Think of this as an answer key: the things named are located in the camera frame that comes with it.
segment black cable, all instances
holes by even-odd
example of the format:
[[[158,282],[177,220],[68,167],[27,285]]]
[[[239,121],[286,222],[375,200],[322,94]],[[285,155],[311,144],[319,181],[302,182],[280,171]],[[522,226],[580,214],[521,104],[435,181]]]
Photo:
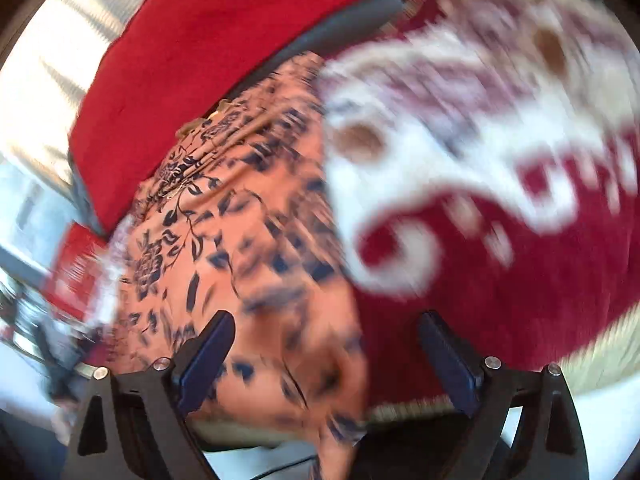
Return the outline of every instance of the black cable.
[[[297,460],[296,462],[291,462],[290,464],[285,464],[285,465],[281,465],[279,467],[274,467],[273,469],[269,469],[268,471],[265,471],[264,473],[260,473],[258,476],[254,476],[253,478],[251,478],[251,480],[262,480],[263,478],[266,478],[269,475],[272,475],[272,474],[277,473],[279,471],[284,471],[285,469],[289,469],[290,467],[297,466],[297,465],[303,464],[305,462],[309,462],[310,460],[314,460],[316,458],[318,458],[318,455],[311,455],[311,456],[308,456],[306,458],[302,458],[300,460]]]

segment red package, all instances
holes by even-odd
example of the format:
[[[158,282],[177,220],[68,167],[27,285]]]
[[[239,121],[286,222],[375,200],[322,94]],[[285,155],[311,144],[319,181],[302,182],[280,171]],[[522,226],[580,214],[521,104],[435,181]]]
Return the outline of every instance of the red package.
[[[84,321],[94,285],[102,273],[100,255],[106,242],[73,223],[58,250],[42,295],[63,316]]]

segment orange cloth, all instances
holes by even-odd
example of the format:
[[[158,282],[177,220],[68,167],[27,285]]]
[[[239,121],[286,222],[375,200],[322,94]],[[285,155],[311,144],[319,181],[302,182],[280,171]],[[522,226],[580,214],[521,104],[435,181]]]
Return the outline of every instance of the orange cloth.
[[[201,413],[298,432],[330,480],[350,466],[367,367],[324,193],[320,65],[286,62],[140,185],[111,367],[171,356],[228,310],[236,340]]]

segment metal screw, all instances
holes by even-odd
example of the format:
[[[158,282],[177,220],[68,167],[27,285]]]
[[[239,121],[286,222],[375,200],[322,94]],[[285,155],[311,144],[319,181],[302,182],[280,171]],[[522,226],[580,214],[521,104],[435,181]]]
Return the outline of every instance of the metal screw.
[[[557,365],[556,363],[549,364],[546,369],[549,370],[549,373],[553,375],[553,377],[562,375],[562,368],[559,367],[559,365]]]
[[[100,381],[109,375],[109,369],[101,366],[100,368],[96,368],[94,372],[94,379]]]
[[[154,361],[154,370],[161,372],[162,370],[166,370],[169,364],[171,364],[171,359],[168,357],[159,357]]]
[[[490,370],[498,370],[502,366],[502,361],[497,357],[489,356],[484,359],[484,366]]]

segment red cushion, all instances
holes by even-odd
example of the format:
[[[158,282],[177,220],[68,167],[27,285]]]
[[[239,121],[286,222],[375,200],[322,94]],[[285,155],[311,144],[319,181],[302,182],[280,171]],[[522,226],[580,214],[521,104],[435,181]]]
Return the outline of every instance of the red cushion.
[[[69,149],[113,230],[175,143],[247,73],[353,0],[146,0],[102,58]]]

